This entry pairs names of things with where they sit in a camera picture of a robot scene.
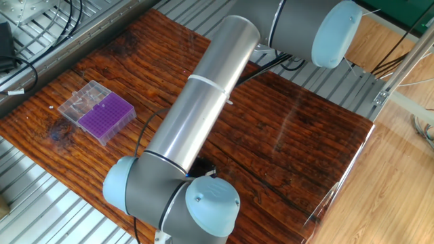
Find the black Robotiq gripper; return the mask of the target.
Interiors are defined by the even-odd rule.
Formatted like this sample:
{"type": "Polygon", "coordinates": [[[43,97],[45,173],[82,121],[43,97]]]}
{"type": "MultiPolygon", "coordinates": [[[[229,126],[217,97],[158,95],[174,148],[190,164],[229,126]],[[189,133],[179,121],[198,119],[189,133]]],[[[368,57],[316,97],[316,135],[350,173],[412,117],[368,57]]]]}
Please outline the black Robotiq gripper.
{"type": "Polygon", "coordinates": [[[215,178],[217,176],[217,167],[210,160],[197,157],[188,172],[188,177],[198,178],[201,176],[215,178]]]}

